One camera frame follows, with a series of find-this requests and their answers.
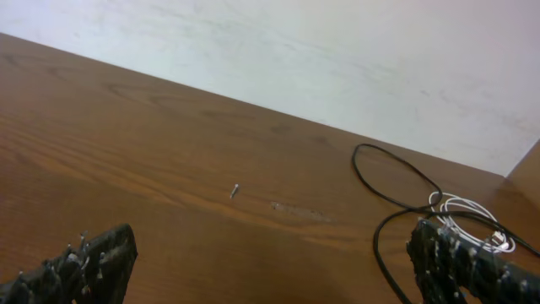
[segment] silver screw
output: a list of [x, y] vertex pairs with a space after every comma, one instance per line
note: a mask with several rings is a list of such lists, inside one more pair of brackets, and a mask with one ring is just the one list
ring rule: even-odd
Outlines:
[[230, 193], [230, 199], [232, 199], [236, 193], [238, 192], [238, 189], [240, 188], [239, 184], [235, 184], [235, 188], [233, 189], [233, 192]]

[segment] coiled white cable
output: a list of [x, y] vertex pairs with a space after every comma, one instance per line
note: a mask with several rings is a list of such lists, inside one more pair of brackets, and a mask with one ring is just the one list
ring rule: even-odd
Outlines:
[[[431, 199], [437, 195], [437, 192], [433, 192], [429, 196], [429, 203], [432, 204]], [[444, 196], [449, 197], [444, 203], [440, 204], [440, 212], [446, 212], [448, 210], [448, 206], [457, 206], [460, 208], [467, 209], [472, 212], [479, 213], [487, 218], [490, 218], [491, 220], [497, 221], [495, 217], [482, 205], [466, 198], [460, 198], [457, 195], [454, 195], [452, 193], [443, 193]], [[463, 230], [455, 221], [452, 219], [451, 216], [437, 216], [437, 219], [443, 224], [449, 226], [454, 232], [459, 234], [464, 240], [471, 242], [473, 245], [476, 245], [478, 247], [482, 246], [482, 249], [492, 252], [492, 253], [499, 253], [499, 252], [513, 252], [516, 250], [516, 243], [514, 240], [509, 237], [509, 239], [506, 238], [506, 234], [501, 233], [499, 231], [494, 232], [492, 238], [497, 238], [500, 242], [499, 245], [494, 246], [490, 242], [485, 242], [480, 239], [478, 239], [475, 236], [472, 236], [465, 230]]]

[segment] white wall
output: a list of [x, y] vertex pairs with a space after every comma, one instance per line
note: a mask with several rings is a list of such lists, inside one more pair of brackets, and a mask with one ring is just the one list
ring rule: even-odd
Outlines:
[[505, 175], [540, 135], [539, 3], [0, 0], [0, 32]]

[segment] wood grain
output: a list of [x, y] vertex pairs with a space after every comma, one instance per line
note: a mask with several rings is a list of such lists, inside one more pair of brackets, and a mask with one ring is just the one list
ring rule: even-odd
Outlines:
[[508, 179], [540, 207], [540, 140], [523, 157]]
[[[126, 303], [396, 303], [371, 237], [397, 208], [354, 176], [360, 142], [398, 153], [540, 247], [538, 211], [501, 176], [314, 122], [7, 35], [0, 92], [2, 281], [81, 231], [126, 222], [140, 254]], [[366, 150], [359, 164], [381, 191], [426, 203], [430, 189], [393, 160]], [[381, 251], [420, 301], [405, 252], [415, 224], [392, 222]], [[540, 273], [528, 252], [507, 258]]]

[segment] black cord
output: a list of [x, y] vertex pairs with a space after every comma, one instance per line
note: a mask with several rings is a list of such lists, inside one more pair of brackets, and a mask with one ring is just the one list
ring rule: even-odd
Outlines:
[[[390, 197], [386, 196], [385, 194], [379, 192], [375, 188], [373, 188], [364, 179], [364, 177], [362, 176], [362, 173], [360, 172], [360, 169], [358, 168], [358, 165], [356, 163], [356, 155], [358, 154], [359, 149], [362, 148], [362, 147], [378, 149], [379, 151], [384, 152], [385, 154], [391, 156], [394, 160], [397, 160], [397, 161], [401, 162], [406, 167], [408, 167], [409, 169], [414, 171], [416, 174], [421, 176], [426, 182], [428, 182], [431, 186], [433, 186], [437, 190], [437, 193], [438, 193], [437, 200], [432, 204], [427, 204], [427, 205], [420, 206], [420, 207], [413, 207], [411, 205], [402, 203], [402, 202], [400, 202], [400, 201], [398, 201], [398, 200], [396, 200], [394, 198], [390, 198]], [[385, 150], [385, 149], [383, 149], [381, 147], [378, 147], [376, 145], [373, 145], [373, 144], [359, 144], [359, 145], [356, 146], [356, 148], [354, 148], [353, 157], [352, 157], [352, 163], [353, 163], [353, 168], [354, 168], [354, 172], [356, 173], [356, 176], [360, 179], [360, 181], [364, 184], [364, 186], [366, 186], [371, 192], [373, 192], [374, 194], [376, 194], [380, 198], [384, 198], [386, 201], [388, 201], [388, 202], [390, 202], [392, 204], [396, 204], [396, 205], [404, 208], [404, 210], [402, 210], [402, 211], [399, 211], [399, 212], [396, 212], [395, 214], [391, 214], [391, 215], [387, 216], [377, 226], [377, 228], [375, 229], [375, 234], [373, 235], [373, 253], [375, 254], [375, 259], [377, 260], [377, 263], [379, 264], [379, 268], [381, 269], [382, 274], [385, 276], [386, 281], [388, 282], [390, 287], [394, 290], [394, 292], [396, 293], [396, 296], [399, 298], [399, 300], [402, 303], [412, 304], [412, 302], [407, 298], [407, 296], [405, 295], [403, 290], [399, 287], [397, 282], [394, 280], [394, 278], [390, 274], [390, 271], [388, 271], [388, 268], [386, 267], [386, 265], [385, 265], [385, 263], [384, 263], [384, 261], [382, 259], [381, 253], [379, 252], [379, 235], [381, 233], [382, 228], [386, 225], [386, 223], [388, 223], [389, 221], [391, 221], [392, 219], [394, 219], [394, 218], [396, 218], [398, 216], [401, 216], [403, 214], [407, 214], [409, 212], [414, 212], [414, 213], [418, 213], [418, 214], [426, 214], [427, 215], [426, 218], [428, 218], [428, 219], [433, 217], [433, 216], [449, 216], [449, 215], [451, 215], [451, 216], [462, 217], [462, 218], [466, 218], [466, 219], [470, 219], [470, 220], [475, 220], [478, 223], [480, 223], [482, 225], [485, 225], [485, 226], [487, 226], [487, 227], [489, 227], [491, 229], [504, 232], [507, 236], [512, 237], [514, 239], [514, 241], [516, 241], [517, 243], [519, 243], [520, 245], [525, 247], [528, 251], [530, 251], [532, 254], [534, 254], [534, 255], [536, 255], [537, 257], [540, 258], [540, 252], [538, 250], [534, 249], [531, 245], [529, 245], [527, 242], [523, 241], [515, 233], [509, 231], [506, 227], [504, 227], [503, 225], [501, 225], [499, 222], [497, 222], [495, 220], [487, 218], [487, 217], [485, 217], [485, 216], [483, 216], [481, 214], [477, 214], [477, 213], [469, 212], [469, 211], [434, 212], [434, 211], [430, 210], [431, 207], [434, 207], [437, 204], [439, 204], [440, 201], [443, 198], [443, 194], [442, 194], [442, 191], [440, 190], [440, 187], [435, 182], [430, 180], [424, 173], [422, 173], [422, 171], [417, 169], [415, 166], [411, 165], [409, 162], [407, 162], [403, 158], [401, 158], [401, 157], [399, 157], [397, 155], [394, 155], [392, 152], [390, 152], [388, 150]]]

